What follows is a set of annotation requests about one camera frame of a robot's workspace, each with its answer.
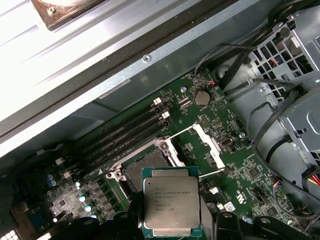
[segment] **label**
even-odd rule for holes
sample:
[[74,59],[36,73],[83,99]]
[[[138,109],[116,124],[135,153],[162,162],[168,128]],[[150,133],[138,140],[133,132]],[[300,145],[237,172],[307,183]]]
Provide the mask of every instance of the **label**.
[[234,210],[236,210],[235,206],[232,204],[232,202],[227,202],[225,205],[223,205],[225,210],[227,212],[233,212]]

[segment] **connector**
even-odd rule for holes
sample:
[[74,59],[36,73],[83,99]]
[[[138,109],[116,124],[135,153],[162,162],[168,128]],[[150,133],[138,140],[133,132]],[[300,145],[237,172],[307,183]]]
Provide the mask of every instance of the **connector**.
[[307,179],[311,178],[315,174],[320,174],[320,166],[312,165],[307,170],[305,170],[301,174],[301,176],[302,176],[303,179],[307,180]]

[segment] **motherboard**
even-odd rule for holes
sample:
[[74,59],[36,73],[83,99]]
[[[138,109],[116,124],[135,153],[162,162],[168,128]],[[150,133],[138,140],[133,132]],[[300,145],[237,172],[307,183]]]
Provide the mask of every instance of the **motherboard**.
[[[144,168],[191,166],[198,167],[201,197],[219,211],[247,223],[270,216],[302,228],[277,207],[268,170],[206,69],[196,78],[188,73],[175,80],[72,143],[69,152],[17,181],[39,235],[77,218],[103,223],[126,211],[130,194],[143,189]],[[286,195],[277,194],[280,206],[290,211]]]

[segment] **intel xeon processor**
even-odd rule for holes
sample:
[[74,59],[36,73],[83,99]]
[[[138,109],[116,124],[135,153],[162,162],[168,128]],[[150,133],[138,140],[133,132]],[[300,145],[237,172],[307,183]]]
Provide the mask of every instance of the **intel xeon processor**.
[[143,168],[145,237],[201,236],[197,167]]

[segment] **yellow wire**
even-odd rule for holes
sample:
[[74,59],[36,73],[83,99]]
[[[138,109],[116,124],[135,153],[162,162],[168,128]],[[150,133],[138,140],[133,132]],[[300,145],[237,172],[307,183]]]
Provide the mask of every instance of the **yellow wire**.
[[308,181],[315,184],[315,185],[319,185],[318,183],[316,183],[315,181],[311,180],[310,178],[308,178]]

